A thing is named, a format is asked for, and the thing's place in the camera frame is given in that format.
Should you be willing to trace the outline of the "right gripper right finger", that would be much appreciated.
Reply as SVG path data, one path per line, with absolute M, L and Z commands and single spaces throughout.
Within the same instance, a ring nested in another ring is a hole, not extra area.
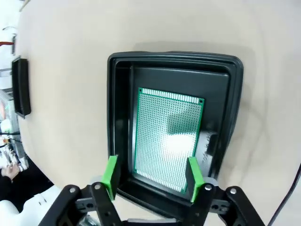
M 264 225 L 239 186 L 230 186 L 222 190 L 218 186 L 206 183 L 195 157 L 187 159 L 185 176 L 192 205 L 182 220 L 183 226 L 204 225 L 209 212 L 217 214 L 226 226 Z

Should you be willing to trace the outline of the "bare hand of black-clad person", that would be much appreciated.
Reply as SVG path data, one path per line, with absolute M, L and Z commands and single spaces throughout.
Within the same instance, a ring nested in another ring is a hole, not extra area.
M 1 168 L 1 176 L 8 177 L 11 181 L 18 175 L 20 168 L 17 164 L 9 164 L 6 167 Z

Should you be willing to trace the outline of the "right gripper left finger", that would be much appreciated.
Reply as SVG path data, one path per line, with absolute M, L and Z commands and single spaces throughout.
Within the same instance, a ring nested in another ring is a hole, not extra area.
M 102 226 L 121 226 L 122 221 L 112 203 L 120 175 L 120 158 L 110 156 L 101 181 L 83 189 L 76 185 L 65 186 L 39 225 L 78 226 L 88 212 L 95 211 Z

